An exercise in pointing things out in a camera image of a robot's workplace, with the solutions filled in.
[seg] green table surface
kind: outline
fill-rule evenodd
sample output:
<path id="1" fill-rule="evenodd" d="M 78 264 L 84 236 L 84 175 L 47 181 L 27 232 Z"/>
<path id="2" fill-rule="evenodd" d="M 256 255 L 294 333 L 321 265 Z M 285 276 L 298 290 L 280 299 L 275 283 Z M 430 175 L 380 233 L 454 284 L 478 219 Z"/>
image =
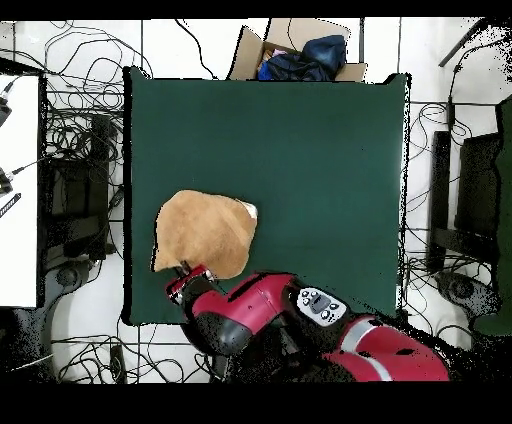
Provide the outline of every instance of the green table surface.
<path id="1" fill-rule="evenodd" d="M 150 271 L 156 215 L 182 189 L 258 208 L 249 262 L 226 289 L 254 270 L 289 271 L 356 311 L 394 315 L 406 75 L 263 83 L 132 68 L 130 78 L 131 324 L 183 322 L 164 293 L 174 272 Z"/>

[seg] cardboard box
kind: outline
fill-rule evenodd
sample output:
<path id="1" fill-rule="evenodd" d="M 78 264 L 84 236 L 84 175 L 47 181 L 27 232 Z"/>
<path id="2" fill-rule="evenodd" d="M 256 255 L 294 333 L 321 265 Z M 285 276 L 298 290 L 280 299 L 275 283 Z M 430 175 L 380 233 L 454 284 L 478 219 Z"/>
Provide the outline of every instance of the cardboard box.
<path id="1" fill-rule="evenodd" d="M 320 19 L 293 18 L 290 23 L 290 18 L 272 18 L 267 27 L 265 38 L 262 40 L 248 27 L 244 26 L 240 31 L 228 79 L 256 79 L 257 69 L 265 50 L 279 49 L 288 53 L 300 53 L 309 40 L 328 35 L 343 35 L 345 42 L 347 42 L 350 31 L 343 26 Z M 361 82 L 364 78 L 366 66 L 366 63 L 347 63 L 338 71 L 335 80 Z"/>

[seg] black border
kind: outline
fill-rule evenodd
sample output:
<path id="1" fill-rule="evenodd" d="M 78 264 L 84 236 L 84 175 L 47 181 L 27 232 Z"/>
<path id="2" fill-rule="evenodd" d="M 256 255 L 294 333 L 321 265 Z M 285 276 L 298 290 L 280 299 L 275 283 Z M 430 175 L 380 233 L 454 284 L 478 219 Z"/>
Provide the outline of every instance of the black border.
<path id="1" fill-rule="evenodd" d="M 124 302 L 121 320 L 125 325 L 133 325 L 130 321 L 132 309 L 132 78 L 131 67 L 123 67 L 124 111 L 123 111 L 123 182 L 124 182 Z"/>

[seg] white table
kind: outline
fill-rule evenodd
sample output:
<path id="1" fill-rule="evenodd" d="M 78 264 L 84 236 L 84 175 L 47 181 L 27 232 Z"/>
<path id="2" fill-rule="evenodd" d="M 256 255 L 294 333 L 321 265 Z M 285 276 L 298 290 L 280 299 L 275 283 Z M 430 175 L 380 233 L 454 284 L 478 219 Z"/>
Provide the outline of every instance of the white table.
<path id="1" fill-rule="evenodd" d="M 0 75 L 0 91 L 13 80 Z M 38 78 L 19 78 L 9 92 L 10 116 L 0 127 L 0 167 L 11 172 L 36 161 Z M 0 306 L 35 307 L 37 297 L 37 164 L 14 177 L 13 191 L 0 197 L 0 208 L 15 193 L 21 199 L 0 218 Z"/>

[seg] brown towel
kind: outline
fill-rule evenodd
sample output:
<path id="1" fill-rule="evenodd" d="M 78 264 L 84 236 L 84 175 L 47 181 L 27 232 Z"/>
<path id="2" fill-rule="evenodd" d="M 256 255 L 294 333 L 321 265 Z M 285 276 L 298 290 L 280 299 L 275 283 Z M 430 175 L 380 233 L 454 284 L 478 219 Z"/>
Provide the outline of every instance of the brown towel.
<path id="1" fill-rule="evenodd" d="M 187 261 L 191 267 L 208 267 L 219 279 L 236 277 L 249 259 L 255 211 L 254 206 L 229 197 L 179 191 L 156 219 L 153 270 Z"/>

